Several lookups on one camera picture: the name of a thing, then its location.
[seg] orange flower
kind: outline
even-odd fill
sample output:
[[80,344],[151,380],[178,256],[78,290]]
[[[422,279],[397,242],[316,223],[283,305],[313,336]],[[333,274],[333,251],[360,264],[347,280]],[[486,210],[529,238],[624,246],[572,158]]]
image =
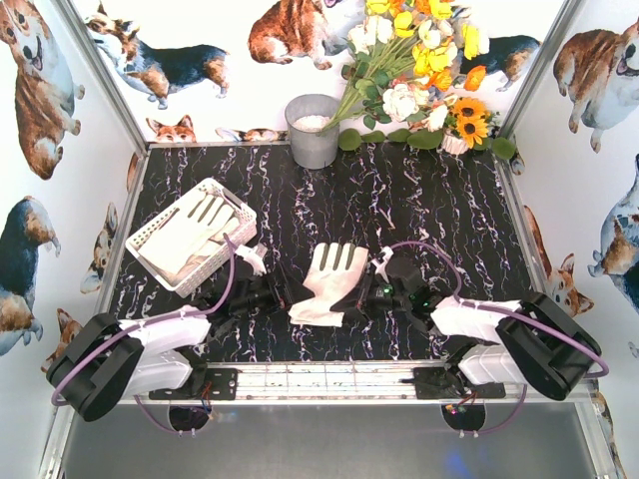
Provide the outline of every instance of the orange flower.
[[473,68],[468,72],[466,76],[466,83],[464,83],[464,90],[468,90],[469,92],[476,92],[479,90],[479,86],[483,79],[486,77],[486,67],[483,65],[479,65],[478,67]]
[[445,92],[452,85],[452,76],[450,75],[450,69],[446,68],[441,72],[435,73],[432,78],[432,84],[441,92]]

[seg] flower pot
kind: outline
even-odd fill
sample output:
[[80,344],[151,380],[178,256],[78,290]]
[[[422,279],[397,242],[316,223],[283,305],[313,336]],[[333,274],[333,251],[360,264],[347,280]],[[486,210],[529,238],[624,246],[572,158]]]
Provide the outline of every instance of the flower pot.
[[293,159],[301,167],[319,170],[335,161],[339,125],[325,132],[309,132],[296,128],[294,123],[312,115],[332,118],[338,107],[339,101],[327,95],[301,95],[287,105],[285,117],[289,124]]
[[449,131],[444,132],[440,147],[451,155],[461,155],[466,153],[469,148],[464,139],[455,137]]

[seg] cable clip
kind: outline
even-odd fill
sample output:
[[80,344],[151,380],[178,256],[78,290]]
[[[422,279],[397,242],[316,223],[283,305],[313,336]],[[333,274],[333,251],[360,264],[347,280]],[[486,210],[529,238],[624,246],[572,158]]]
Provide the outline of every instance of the cable clip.
[[392,249],[390,246],[385,246],[381,249],[381,253],[374,257],[371,261],[375,266],[375,274],[379,274],[384,281],[390,282],[388,280],[388,274],[386,274],[386,266],[388,262],[392,258]]
[[255,275],[261,276],[267,273],[267,267],[264,264],[264,256],[267,250],[267,247],[261,243],[254,247],[246,247],[240,244],[236,249],[236,254],[253,267]]

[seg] wallpaper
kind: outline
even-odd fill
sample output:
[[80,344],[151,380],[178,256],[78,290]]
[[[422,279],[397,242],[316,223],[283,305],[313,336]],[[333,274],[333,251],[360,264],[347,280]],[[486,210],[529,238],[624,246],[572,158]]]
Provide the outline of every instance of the wallpaper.
[[[362,22],[365,4],[184,0],[167,9],[151,0],[76,3],[150,142],[285,139],[290,100],[306,93],[341,96],[341,67],[351,61],[345,37]],[[491,45],[481,58],[488,77],[477,92],[464,95],[481,98],[503,119],[563,2],[458,3],[460,21],[472,14]],[[473,67],[463,62],[462,73]],[[342,125],[367,131],[361,119]]]

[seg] white powder in bucket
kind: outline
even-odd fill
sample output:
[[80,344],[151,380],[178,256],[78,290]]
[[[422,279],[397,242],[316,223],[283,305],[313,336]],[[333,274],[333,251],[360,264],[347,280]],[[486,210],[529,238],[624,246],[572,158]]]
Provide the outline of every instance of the white powder in bucket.
[[321,115],[308,115],[307,117],[301,117],[293,123],[293,126],[303,132],[320,132],[323,127],[328,125],[330,117],[323,117]]

